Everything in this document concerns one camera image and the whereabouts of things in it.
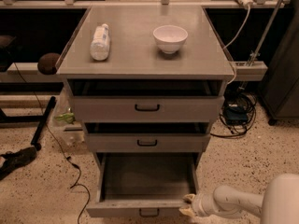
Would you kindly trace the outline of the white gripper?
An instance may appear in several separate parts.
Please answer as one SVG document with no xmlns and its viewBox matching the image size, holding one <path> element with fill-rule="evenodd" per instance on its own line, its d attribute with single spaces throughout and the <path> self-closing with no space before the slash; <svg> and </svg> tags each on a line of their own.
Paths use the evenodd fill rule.
<svg viewBox="0 0 299 224">
<path fill-rule="evenodd" d="M 183 200 L 187 203 L 192 203 L 192 208 L 189 206 L 180 207 L 179 212 L 188 217 L 208 217 L 213 214 L 214 200 L 211 194 L 198 193 L 187 194 L 183 197 Z"/>
</svg>

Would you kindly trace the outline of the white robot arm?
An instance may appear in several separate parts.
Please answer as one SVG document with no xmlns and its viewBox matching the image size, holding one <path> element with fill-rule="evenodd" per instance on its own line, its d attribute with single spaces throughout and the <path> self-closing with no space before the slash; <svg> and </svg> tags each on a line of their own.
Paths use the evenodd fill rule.
<svg viewBox="0 0 299 224">
<path fill-rule="evenodd" d="M 187 194 L 179 212 L 189 217 L 238 218 L 246 211 L 260 224 L 299 224 L 299 175 L 276 176 L 264 195 L 218 186 L 212 193 Z"/>
</svg>

